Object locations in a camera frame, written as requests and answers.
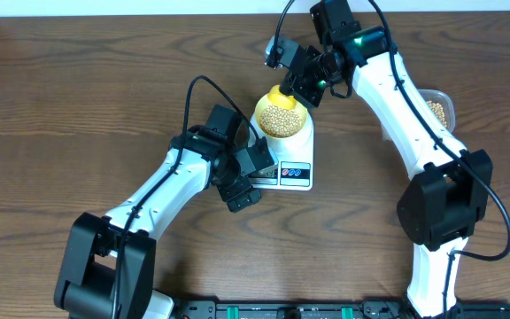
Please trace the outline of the yellow measuring scoop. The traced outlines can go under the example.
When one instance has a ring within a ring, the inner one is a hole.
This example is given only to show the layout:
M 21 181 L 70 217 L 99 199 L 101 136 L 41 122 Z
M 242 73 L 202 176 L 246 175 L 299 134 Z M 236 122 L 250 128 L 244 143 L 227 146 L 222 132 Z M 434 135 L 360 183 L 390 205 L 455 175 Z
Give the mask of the yellow measuring scoop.
M 272 105 L 276 105 L 285 110 L 293 110 L 296 108 L 297 100 L 293 96 L 287 96 L 280 92 L 280 86 L 274 85 L 267 94 Z

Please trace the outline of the yellow-green bowl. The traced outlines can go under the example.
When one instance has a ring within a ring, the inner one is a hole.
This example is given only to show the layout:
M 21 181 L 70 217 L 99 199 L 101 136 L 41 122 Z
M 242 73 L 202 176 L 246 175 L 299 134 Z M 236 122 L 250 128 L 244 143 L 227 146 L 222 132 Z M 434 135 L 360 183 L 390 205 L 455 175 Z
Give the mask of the yellow-green bowl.
M 268 136 L 287 138 L 296 135 L 308 119 L 308 111 L 293 96 L 273 86 L 256 104 L 254 119 Z

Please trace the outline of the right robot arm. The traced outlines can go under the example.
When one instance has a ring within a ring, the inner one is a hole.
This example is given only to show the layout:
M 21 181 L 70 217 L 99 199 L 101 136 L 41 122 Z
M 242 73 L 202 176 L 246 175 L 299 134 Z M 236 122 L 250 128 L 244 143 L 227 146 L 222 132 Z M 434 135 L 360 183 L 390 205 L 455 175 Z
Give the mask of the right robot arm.
M 363 28 L 345 1 L 321 1 L 310 13 L 318 47 L 303 47 L 280 34 L 267 46 L 267 64 L 287 69 L 280 92 L 315 108 L 325 92 L 344 83 L 349 95 L 372 109 L 410 181 L 397 204 L 398 220 L 413 242 L 404 312 L 416 318 L 465 315 L 455 281 L 492 194 L 489 155 L 468 150 L 430 110 L 386 21 Z

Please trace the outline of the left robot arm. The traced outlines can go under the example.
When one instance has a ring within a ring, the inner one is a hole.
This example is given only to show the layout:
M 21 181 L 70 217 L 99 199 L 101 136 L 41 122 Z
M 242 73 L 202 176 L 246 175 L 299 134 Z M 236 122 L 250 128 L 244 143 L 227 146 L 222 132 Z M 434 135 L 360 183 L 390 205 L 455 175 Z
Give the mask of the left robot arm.
M 260 198 L 234 141 L 242 116 L 216 105 L 204 126 L 171 142 L 162 166 L 105 216 L 84 213 L 70 229 L 53 301 L 72 318 L 168 318 L 173 298 L 153 288 L 156 245 L 185 204 L 217 187 L 232 212 Z

